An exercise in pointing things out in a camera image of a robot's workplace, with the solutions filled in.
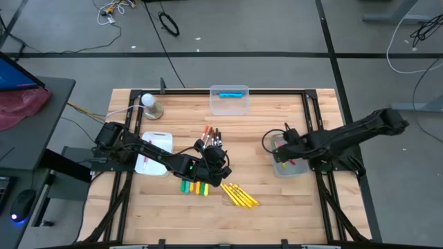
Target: bundle of markers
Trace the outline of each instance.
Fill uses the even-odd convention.
[[[222,133],[219,131],[218,128],[213,129],[212,127],[210,128],[208,125],[206,125],[205,129],[203,130],[203,134],[201,135],[200,139],[204,142],[203,148],[206,148],[209,145],[222,145]]]
[[[195,189],[195,194],[208,196],[209,184],[207,183],[191,183],[190,181],[181,180],[181,191],[185,194],[193,192]]]
[[[252,198],[252,196],[237,184],[229,183],[229,186],[226,184],[221,184],[220,186],[237,207],[252,208],[254,205],[259,205],[258,201]]]

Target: blue object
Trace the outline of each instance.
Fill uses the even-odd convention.
[[[241,97],[243,97],[243,93],[219,93],[219,97],[221,97],[221,98],[241,98]]]

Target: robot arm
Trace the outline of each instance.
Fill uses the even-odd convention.
[[[163,149],[142,140],[138,135],[130,133],[120,123],[107,122],[103,125],[96,138],[97,147],[94,156],[114,160],[121,164],[135,165],[138,154],[146,156],[165,165],[166,169],[176,177],[187,181],[201,181],[215,187],[219,186],[222,179],[232,172],[225,164],[226,152],[219,147],[209,146],[203,149],[203,141],[198,139],[193,147],[201,154],[201,158],[177,153],[171,154]]]
[[[408,125],[408,121],[398,111],[380,109],[352,124],[330,131],[314,131],[303,136],[287,126],[283,133],[287,144],[274,149],[272,154],[277,162],[297,158],[330,160],[340,155],[344,149],[375,136],[401,134]]]

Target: plastic bin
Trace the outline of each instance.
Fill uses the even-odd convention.
[[[249,88],[245,85],[214,85],[209,106],[216,116],[241,116],[249,110]]]

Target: concrete floor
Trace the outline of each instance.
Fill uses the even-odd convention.
[[[323,7],[337,53],[384,53],[395,26],[367,24],[365,12],[388,12],[399,1],[323,0]],[[96,0],[98,5],[107,3]],[[17,0],[0,2],[7,21],[17,9]],[[173,38],[164,30],[161,38],[168,52],[327,52],[314,1],[291,0],[187,0],[166,1],[166,12],[178,23],[181,36]],[[149,3],[156,15],[158,3]],[[413,14],[435,16],[442,11],[437,1],[420,1]],[[48,4],[32,0],[26,4],[12,33],[41,51],[77,50],[111,41],[118,30],[96,23],[96,9],[90,0],[59,0]],[[112,46],[89,53],[162,52],[162,48],[142,6],[116,15],[122,37]],[[413,53],[411,34],[417,25],[399,29],[393,53]],[[441,53],[443,31],[418,46],[415,53]],[[1,50],[17,52],[18,44],[8,38]],[[401,70],[427,68],[433,59],[393,59]],[[172,58],[187,87],[213,84],[246,84],[249,87],[336,88],[331,63],[327,58],[304,57],[184,57]],[[19,63],[32,74],[73,78],[77,81],[70,101],[96,113],[106,113],[112,89],[158,87],[163,77],[170,88],[180,88],[166,58],[34,58]],[[352,117],[356,120],[391,102],[412,98],[420,74],[400,75],[385,59],[339,59],[343,83]],[[443,69],[430,72],[417,92],[417,101],[428,101],[443,93],[438,84]],[[92,136],[100,125],[70,108],[64,117],[79,122]],[[361,144],[363,160],[383,241],[426,246],[441,246],[443,216],[442,144],[424,134],[416,118],[443,138],[439,115],[405,113],[410,126],[401,136],[377,137]],[[61,120],[50,142],[50,149],[63,146],[90,147],[91,141],[69,122]],[[74,240],[81,219],[81,202],[59,201],[50,204],[47,219],[58,227],[33,228],[25,234],[21,248],[31,244],[57,246]]]

